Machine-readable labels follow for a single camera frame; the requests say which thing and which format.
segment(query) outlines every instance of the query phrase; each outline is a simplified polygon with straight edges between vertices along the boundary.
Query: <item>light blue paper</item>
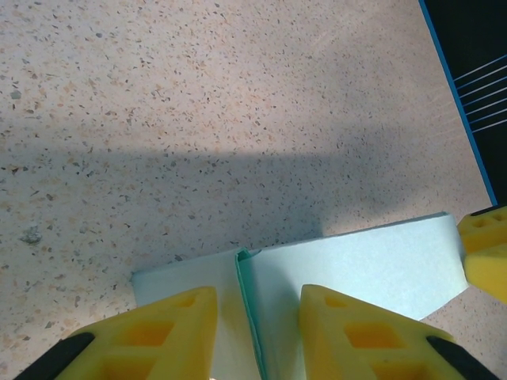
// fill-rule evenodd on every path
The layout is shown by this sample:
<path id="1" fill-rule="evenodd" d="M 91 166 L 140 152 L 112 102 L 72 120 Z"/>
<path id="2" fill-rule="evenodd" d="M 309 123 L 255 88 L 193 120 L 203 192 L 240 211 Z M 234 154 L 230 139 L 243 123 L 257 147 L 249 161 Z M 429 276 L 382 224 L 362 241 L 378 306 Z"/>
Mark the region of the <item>light blue paper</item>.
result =
<path id="1" fill-rule="evenodd" d="M 463 252 L 454 218 L 441 213 L 169 264 L 135 273 L 132 282 L 139 306 L 194 287 L 216 287 L 217 380 L 306 380 L 297 325 L 302 285 L 323 285 L 419 320 L 467 288 Z"/>
<path id="2" fill-rule="evenodd" d="M 213 351 L 216 380 L 260 380 L 245 304 L 238 282 L 236 249 L 137 272 L 132 277 L 138 306 L 195 287 L 215 287 L 219 319 Z"/>
<path id="3" fill-rule="evenodd" d="M 297 313 L 315 283 L 420 320 L 467 289 L 454 218 L 441 213 L 263 249 L 239 261 L 266 380 L 305 380 Z"/>

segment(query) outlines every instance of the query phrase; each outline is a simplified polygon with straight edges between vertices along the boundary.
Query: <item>yellow foam block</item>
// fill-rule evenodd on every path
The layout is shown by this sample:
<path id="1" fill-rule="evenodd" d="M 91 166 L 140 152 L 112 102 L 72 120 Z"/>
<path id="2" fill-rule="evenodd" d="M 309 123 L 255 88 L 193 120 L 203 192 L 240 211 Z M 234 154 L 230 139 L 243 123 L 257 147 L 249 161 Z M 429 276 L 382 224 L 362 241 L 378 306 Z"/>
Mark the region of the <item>yellow foam block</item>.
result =
<path id="1" fill-rule="evenodd" d="M 467 215 L 458 224 L 467 254 L 507 243 L 507 207 L 480 215 Z"/>
<path id="2" fill-rule="evenodd" d="M 308 380 L 463 379 L 427 336 L 446 332 L 318 285 L 301 290 Z"/>
<path id="3" fill-rule="evenodd" d="M 468 282 L 507 303 L 507 207 L 467 215 L 458 230 Z"/>
<path id="4" fill-rule="evenodd" d="M 58 380 L 208 380 L 217 322 L 214 287 L 199 287 L 76 331 L 95 339 Z"/>
<path id="5" fill-rule="evenodd" d="M 465 273 L 470 283 L 507 304 L 507 244 L 468 255 Z"/>

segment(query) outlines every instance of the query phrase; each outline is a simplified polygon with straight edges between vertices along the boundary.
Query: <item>black rubber edge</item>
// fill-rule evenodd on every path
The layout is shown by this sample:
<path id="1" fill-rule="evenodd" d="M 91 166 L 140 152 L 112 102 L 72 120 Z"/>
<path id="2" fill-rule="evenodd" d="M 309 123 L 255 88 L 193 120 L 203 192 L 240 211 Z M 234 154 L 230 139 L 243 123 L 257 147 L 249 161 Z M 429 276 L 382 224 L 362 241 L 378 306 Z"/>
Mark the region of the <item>black rubber edge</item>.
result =
<path id="1" fill-rule="evenodd" d="M 479 215 L 485 214 L 486 212 L 497 210 L 497 209 L 502 208 L 504 206 L 507 206 L 507 204 L 498 204 L 496 206 L 491 206 L 491 207 L 485 208 L 484 210 L 473 212 L 470 214 L 470 216 L 479 216 Z"/>
<path id="2" fill-rule="evenodd" d="M 500 380 L 458 344 L 438 336 L 427 336 L 426 340 L 466 380 Z"/>
<path id="3" fill-rule="evenodd" d="M 61 340 L 14 380 L 55 380 L 93 339 L 91 332 L 82 332 Z"/>

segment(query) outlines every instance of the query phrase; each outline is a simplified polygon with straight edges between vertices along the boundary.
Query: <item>yellow sponge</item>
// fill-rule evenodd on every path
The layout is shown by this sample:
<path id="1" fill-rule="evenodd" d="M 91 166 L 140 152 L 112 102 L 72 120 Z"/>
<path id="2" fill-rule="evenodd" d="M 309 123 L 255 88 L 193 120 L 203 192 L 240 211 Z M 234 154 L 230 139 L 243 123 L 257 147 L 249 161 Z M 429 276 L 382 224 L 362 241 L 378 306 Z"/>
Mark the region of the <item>yellow sponge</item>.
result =
<path id="1" fill-rule="evenodd" d="M 76 331 L 95 339 L 57 380 L 209 380 L 214 287 L 199 287 Z"/>
<path id="2" fill-rule="evenodd" d="M 507 244 L 468 255 L 465 273 L 470 283 L 507 304 Z"/>
<path id="3" fill-rule="evenodd" d="M 507 303 L 507 207 L 467 215 L 458 230 L 467 280 Z"/>
<path id="4" fill-rule="evenodd" d="M 463 379 L 426 340 L 446 332 L 325 287 L 303 286 L 299 328 L 308 380 Z"/>

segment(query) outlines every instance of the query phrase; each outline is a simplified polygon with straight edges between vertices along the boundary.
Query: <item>terrazzo floor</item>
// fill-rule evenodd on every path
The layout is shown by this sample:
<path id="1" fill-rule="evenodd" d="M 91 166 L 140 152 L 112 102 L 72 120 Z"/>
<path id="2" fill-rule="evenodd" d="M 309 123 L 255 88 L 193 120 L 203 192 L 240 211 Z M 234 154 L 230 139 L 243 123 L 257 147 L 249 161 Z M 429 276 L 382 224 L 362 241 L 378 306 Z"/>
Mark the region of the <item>terrazzo floor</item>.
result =
<path id="1" fill-rule="evenodd" d="M 0 95 L 0 378 L 134 271 L 490 205 L 414 0 L 5 0 Z M 428 322 L 507 377 L 506 317 Z"/>

